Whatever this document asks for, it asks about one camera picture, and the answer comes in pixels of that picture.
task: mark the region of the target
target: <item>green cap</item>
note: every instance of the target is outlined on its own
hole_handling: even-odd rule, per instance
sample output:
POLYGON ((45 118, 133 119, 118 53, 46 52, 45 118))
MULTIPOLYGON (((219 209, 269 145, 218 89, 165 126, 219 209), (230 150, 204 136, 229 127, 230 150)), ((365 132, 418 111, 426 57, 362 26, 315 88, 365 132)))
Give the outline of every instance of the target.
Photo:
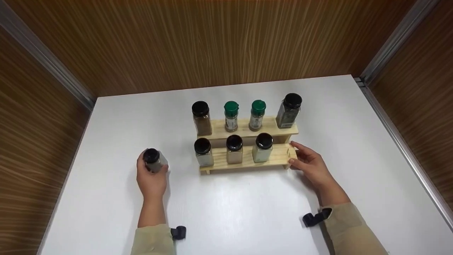
POLYGON ((266 103, 263 100, 255 100, 252 103, 252 114, 253 115, 264 115, 266 110, 266 103))
POLYGON ((226 117, 234 117, 239 111, 239 104, 234 101, 228 101, 223 108, 225 109, 226 117))

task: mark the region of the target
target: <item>glass jar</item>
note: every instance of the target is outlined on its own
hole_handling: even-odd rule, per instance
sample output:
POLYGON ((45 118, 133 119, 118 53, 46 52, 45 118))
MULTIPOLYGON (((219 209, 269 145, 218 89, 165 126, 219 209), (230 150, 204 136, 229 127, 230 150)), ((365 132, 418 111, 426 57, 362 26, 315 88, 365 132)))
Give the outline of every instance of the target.
POLYGON ((145 162, 148 171, 153 173, 159 172, 164 165, 168 165, 168 161, 165 159, 162 152, 154 148, 146 149, 143 153, 143 161, 145 162))
POLYGON ((300 111, 300 105, 302 104, 302 97, 296 93, 289 93, 283 99, 280 105, 279 113, 277 118, 277 126, 279 128, 290 128, 293 126, 294 121, 300 111))
POLYGON ((242 138, 230 135, 226 139, 226 162, 228 164, 242 163, 242 138))
POLYGON ((198 136, 212 135, 209 106, 205 101, 196 101, 192 105, 193 122, 198 136))
POLYGON ((193 144, 195 148, 195 156, 197 157, 198 164, 201 167, 208 167, 214 165, 214 157, 211 152, 211 143, 206 138, 198 138, 193 144))
POLYGON ((269 160, 274 140, 268 133, 261 133, 256 137, 255 145, 252 147, 253 162, 261 163, 269 160))
POLYGON ((228 132, 236 131, 239 104, 234 101, 228 101, 223 108, 225 109, 225 130, 228 132))
POLYGON ((249 121, 249 129, 251 131, 258 131, 261 129, 265 110, 266 103, 263 100, 253 101, 249 121))

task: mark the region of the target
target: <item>person's left hand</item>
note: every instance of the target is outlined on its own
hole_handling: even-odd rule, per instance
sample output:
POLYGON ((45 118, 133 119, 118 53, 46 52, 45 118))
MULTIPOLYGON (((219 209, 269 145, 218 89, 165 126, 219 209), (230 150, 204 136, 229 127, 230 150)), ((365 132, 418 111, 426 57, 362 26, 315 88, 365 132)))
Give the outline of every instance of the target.
POLYGON ((164 165, 158 173, 152 173, 146 168, 142 151, 137 159, 137 183, 145 201, 162 200, 167 189, 168 165, 164 165))

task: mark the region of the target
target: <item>spice rack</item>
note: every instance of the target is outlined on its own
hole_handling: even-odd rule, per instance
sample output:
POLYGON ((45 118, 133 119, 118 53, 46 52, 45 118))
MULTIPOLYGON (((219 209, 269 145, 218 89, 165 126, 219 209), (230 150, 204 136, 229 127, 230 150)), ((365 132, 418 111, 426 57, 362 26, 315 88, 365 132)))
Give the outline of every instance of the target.
POLYGON ((289 168, 288 160, 296 157, 296 151, 288 144, 291 135, 299 133, 297 125, 294 124, 291 128, 278 128, 275 116, 264 116, 262 127, 259 131, 251 131, 249 129, 249 119, 238 119, 238 129, 235 132, 227 132, 225 130, 225 120, 216 119, 211 120, 212 134, 208 136, 198 136, 197 138, 207 138, 212 145, 212 156, 214 158, 214 165, 210 167, 200 167, 201 172, 211 174, 212 170, 228 170, 249 167, 262 167, 262 166, 283 166, 284 169, 289 168), (255 163, 252 157, 252 145, 255 142, 256 136, 260 133, 268 133, 274 139, 272 153, 269 160, 262 163, 255 163), (227 149, 225 143, 227 138, 236 134, 242 137, 244 141, 242 163, 228 164, 227 163, 227 149))

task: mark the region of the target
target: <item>beige sleeve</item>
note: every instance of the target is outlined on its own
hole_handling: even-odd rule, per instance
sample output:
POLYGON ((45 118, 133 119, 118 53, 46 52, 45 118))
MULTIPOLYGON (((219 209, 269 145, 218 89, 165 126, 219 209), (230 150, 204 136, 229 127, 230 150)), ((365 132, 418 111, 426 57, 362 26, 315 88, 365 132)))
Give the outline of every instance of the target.
POLYGON ((332 213, 324 221, 335 255, 387 255, 387 251, 366 225, 352 203, 324 206, 332 213))
POLYGON ((167 224, 135 230, 131 255, 174 255, 173 238, 167 224))

